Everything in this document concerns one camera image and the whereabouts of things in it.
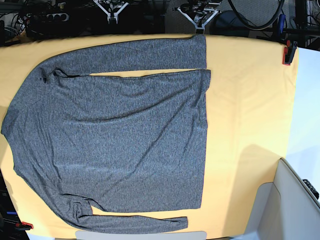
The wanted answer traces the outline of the grey long-sleeve shirt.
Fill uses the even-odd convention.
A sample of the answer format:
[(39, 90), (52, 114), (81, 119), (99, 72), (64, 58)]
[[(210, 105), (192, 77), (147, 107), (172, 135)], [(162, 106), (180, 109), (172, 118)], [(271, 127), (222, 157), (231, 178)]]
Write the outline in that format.
[(14, 171), (64, 222), (107, 234), (188, 227), (201, 206), (206, 38), (119, 42), (38, 64), (3, 119)]

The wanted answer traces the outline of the yellow table cloth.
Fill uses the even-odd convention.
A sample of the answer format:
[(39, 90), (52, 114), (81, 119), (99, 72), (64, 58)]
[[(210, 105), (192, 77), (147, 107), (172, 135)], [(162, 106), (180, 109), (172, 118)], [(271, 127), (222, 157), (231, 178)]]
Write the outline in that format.
[[(47, 40), (0, 48), (0, 128), (8, 106), (27, 74), (43, 60), (67, 51), (118, 42), (185, 38), (182, 34), (105, 35)], [(188, 228), (209, 239), (245, 232), (258, 188), (273, 182), (287, 154), (299, 51), (283, 65), (284, 46), (242, 37), (206, 36), (207, 141), (201, 208), (178, 211), (111, 213), (157, 219), (187, 217)], [(0, 170), (18, 217), (45, 237), (76, 237), (76, 228), (57, 217), (13, 169), (8, 142), (0, 134)]]

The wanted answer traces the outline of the grey plate at table edge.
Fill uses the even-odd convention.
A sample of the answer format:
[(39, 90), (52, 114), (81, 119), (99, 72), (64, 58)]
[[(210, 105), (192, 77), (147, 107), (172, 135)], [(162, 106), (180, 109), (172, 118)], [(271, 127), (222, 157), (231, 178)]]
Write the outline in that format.
[(76, 231), (77, 240), (206, 240), (204, 231), (151, 234), (111, 234), (92, 231)]

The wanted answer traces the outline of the red black clamp right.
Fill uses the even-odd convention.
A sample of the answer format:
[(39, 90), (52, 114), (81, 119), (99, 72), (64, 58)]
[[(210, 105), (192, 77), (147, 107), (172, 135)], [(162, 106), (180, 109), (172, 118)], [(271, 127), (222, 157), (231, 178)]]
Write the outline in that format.
[(293, 62), (297, 48), (298, 48), (297, 41), (288, 40), (286, 42), (286, 46), (284, 47), (284, 52), (283, 52), (283, 61), (282, 61), (283, 65), (285, 65), (285, 66), (291, 65), (291, 63)]

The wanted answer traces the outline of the red black clamp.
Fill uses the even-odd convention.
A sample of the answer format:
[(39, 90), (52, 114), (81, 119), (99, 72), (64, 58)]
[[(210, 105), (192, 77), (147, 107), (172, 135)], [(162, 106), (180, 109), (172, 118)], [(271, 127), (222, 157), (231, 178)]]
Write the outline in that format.
[(297, 48), (298, 48), (297, 41), (288, 40), (286, 42), (286, 46), (284, 47), (284, 52), (283, 52), (283, 61), (282, 61), (283, 65), (285, 65), (285, 66), (291, 65), (291, 63), (293, 62)]
[(17, 231), (29, 231), (34, 228), (34, 226), (27, 222), (18, 222), (14, 227)]

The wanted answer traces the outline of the white cardboard box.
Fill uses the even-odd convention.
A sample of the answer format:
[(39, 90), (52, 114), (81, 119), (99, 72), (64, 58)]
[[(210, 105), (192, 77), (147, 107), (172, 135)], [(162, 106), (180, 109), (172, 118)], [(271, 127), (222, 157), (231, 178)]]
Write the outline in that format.
[(320, 203), (285, 159), (256, 193), (245, 240), (318, 240)]

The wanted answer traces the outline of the black remote on box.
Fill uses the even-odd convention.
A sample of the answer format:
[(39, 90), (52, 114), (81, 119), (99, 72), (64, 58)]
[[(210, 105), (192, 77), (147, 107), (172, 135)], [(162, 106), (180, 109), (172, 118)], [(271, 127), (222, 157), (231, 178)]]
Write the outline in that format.
[(303, 179), (302, 180), (304, 182), (304, 184), (309, 188), (309, 190), (313, 193), (313, 195), (315, 196), (315, 198), (317, 200), (319, 200), (320, 194), (318, 193), (318, 191), (314, 188), (314, 186), (310, 183), (310, 181), (308, 179)]

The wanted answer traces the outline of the red black clamp left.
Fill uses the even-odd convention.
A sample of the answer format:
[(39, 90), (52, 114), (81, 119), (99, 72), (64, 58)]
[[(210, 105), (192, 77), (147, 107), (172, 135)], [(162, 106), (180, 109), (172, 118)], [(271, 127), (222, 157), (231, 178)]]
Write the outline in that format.
[(27, 222), (18, 222), (14, 227), (17, 231), (29, 231), (34, 228), (34, 226)]

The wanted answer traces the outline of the blue handled tool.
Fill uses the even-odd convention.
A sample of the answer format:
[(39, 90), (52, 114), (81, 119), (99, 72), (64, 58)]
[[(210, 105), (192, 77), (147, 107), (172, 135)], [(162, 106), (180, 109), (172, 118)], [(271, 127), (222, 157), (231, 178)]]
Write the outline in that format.
[(284, 32), (286, 22), (286, 15), (280, 14), (277, 19), (277, 26), (276, 26), (276, 35), (280, 36)]

